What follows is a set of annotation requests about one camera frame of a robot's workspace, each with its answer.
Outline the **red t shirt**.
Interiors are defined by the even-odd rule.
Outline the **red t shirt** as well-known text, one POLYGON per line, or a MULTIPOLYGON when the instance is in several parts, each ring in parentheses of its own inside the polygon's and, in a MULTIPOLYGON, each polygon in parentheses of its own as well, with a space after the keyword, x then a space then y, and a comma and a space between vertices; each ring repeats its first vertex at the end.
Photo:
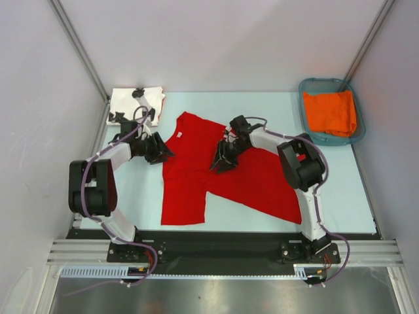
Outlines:
POLYGON ((278 155, 249 148, 238 157, 238 166, 216 173, 211 164, 225 126, 183 112, 173 135, 166 141, 174 156, 164 162, 163 225, 201 224, 206 196, 213 194, 256 211, 300 224, 296 192, 288 185, 278 155))

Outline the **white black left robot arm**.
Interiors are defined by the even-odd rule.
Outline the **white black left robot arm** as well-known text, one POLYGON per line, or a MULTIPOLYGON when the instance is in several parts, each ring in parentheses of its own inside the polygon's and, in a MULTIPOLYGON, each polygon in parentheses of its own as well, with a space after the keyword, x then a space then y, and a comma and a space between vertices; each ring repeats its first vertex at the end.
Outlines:
POLYGON ((120 132, 103 150, 69 165, 68 204, 72 212, 97 223, 130 261, 140 260, 145 246, 136 240, 137 228, 117 208, 115 171, 134 157, 151 165, 166 162, 174 153, 157 132, 137 121, 122 122, 120 132))

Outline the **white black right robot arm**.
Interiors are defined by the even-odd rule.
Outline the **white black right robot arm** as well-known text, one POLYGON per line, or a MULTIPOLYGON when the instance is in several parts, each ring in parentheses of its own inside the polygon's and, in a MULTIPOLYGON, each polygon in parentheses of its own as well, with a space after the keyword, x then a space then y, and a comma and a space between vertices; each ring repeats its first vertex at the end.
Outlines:
POLYGON ((320 149, 307 133, 286 135, 251 124, 249 117, 237 116, 224 130, 217 144, 211 169, 223 173, 238 167, 238 157, 250 148, 261 148, 278 155, 288 185, 295 190, 301 210, 302 255, 318 262, 331 245, 331 233, 322 221, 320 187, 329 175, 329 166, 320 149))

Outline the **white folded printed t shirt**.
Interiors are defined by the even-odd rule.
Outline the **white folded printed t shirt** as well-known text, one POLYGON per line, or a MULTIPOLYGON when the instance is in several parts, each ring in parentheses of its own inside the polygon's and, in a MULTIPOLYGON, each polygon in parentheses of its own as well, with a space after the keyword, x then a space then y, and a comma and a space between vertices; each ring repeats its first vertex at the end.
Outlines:
POLYGON ((107 125, 118 125, 122 120, 141 118, 144 109, 136 113, 139 106, 145 106, 149 111, 146 125, 157 127, 166 95, 161 86, 151 88, 114 88, 110 100, 110 110, 107 125))

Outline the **teal plastic basket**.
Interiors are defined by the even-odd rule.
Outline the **teal plastic basket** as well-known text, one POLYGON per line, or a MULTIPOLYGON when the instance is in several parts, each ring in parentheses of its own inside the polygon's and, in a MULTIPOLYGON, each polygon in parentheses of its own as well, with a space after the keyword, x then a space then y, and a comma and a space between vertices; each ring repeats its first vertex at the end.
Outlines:
POLYGON ((299 83, 299 111, 304 131, 317 145, 353 145, 366 127, 351 85, 338 78, 306 78, 299 83))

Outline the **orange t shirt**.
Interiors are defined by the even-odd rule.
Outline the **orange t shirt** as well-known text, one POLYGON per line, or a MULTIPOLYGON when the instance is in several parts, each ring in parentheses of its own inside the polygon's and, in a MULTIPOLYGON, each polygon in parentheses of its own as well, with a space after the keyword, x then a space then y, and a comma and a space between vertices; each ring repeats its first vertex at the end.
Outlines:
POLYGON ((351 137, 357 128, 353 93, 302 94, 308 127, 317 133, 351 137))

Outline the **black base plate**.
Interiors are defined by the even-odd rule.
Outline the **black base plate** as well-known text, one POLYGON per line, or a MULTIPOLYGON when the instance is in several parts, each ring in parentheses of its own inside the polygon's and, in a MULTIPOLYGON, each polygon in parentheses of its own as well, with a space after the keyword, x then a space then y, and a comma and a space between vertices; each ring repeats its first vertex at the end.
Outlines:
MULTIPOLYGON (((106 239, 103 231, 72 229, 66 239, 106 239)), ((285 275, 293 264, 334 266, 344 259, 331 245, 312 255, 299 233, 139 231, 132 244, 110 243, 106 263, 156 262, 166 275, 285 275)))

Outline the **aluminium front rail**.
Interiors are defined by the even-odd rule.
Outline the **aluminium front rail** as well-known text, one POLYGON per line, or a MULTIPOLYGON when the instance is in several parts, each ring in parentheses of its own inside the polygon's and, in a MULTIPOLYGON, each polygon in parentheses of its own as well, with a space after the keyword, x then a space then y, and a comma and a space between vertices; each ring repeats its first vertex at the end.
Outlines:
MULTIPOLYGON (((106 239, 57 239, 53 242, 48 265, 104 265, 110 241, 106 239)), ((349 255, 349 266, 401 267, 403 259, 394 240, 335 240, 342 258, 349 255)))

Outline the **aluminium frame post left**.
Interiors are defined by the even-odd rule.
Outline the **aluminium frame post left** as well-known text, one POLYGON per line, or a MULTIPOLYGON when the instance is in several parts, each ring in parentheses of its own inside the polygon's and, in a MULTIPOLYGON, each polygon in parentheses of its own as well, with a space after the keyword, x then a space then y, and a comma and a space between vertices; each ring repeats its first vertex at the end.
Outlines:
POLYGON ((69 15, 66 13, 66 10, 59 0, 48 0, 48 4, 51 6, 52 11, 56 15, 58 22, 60 23, 67 39, 69 40, 71 46, 73 47, 79 61, 84 67, 88 77, 90 78, 95 89, 98 91, 100 97, 104 100, 105 103, 109 101, 108 93, 105 90, 105 86, 92 63, 80 37, 71 22, 69 15))

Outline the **aluminium frame post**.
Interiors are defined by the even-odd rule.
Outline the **aluminium frame post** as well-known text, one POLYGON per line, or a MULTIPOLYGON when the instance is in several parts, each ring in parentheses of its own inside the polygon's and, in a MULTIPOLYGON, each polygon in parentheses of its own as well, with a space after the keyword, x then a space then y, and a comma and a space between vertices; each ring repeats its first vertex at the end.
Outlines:
POLYGON ((79 61, 84 67, 88 77, 90 78, 95 89, 98 91, 100 97, 104 100, 105 103, 109 101, 108 93, 105 90, 105 86, 92 63, 80 37, 71 22, 69 15, 66 13, 66 10, 59 0, 48 0, 48 4, 51 6, 52 11, 56 15, 58 22, 60 23, 67 39, 69 40, 71 46, 73 47, 79 61))
POLYGON ((343 80, 346 82, 351 82, 357 71, 359 70, 361 63, 367 52, 372 47, 376 36, 379 34, 380 30, 382 29, 383 25, 385 24, 387 18, 391 14, 394 6, 398 3, 398 0, 385 0, 383 1, 382 6, 380 7, 376 17, 374 18, 365 38, 363 39, 361 46, 359 47, 355 57, 350 64, 343 80))

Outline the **aluminium frame post right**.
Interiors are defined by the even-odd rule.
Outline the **aluminium frame post right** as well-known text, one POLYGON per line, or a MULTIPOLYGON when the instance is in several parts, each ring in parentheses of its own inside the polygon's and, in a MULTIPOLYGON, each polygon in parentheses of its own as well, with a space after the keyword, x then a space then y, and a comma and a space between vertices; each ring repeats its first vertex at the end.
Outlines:
POLYGON ((376 36, 379 34, 380 30, 382 29, 383 25, 385 24, 387 18, 391 14, 394 6, 398 3, 398 0, 385 0, 383 1, 382 6, 380 7, 376 17, 374 18, 365 38, 363 39, 361 46, 359 47, 355 57, 350 64, 343 80, 346 82, 351 82, 357 71, 359 70, 361 63, 367 52, 372 47, 376 36))

